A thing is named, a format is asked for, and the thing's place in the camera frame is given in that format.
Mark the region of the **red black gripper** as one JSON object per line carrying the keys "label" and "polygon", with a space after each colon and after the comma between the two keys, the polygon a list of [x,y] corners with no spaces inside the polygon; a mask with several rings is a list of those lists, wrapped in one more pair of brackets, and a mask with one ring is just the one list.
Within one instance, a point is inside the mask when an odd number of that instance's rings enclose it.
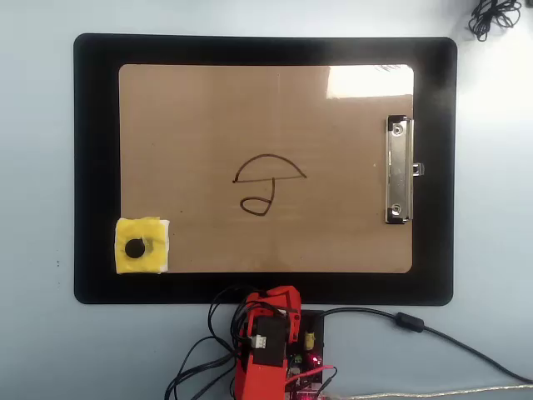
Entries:
{"label": "red black gripper", "polygon": [[288,318],[288,343],[298,340],[301,325],[301,295],[293,286],[256,290],[245,300],[247,320],[260,316]]}

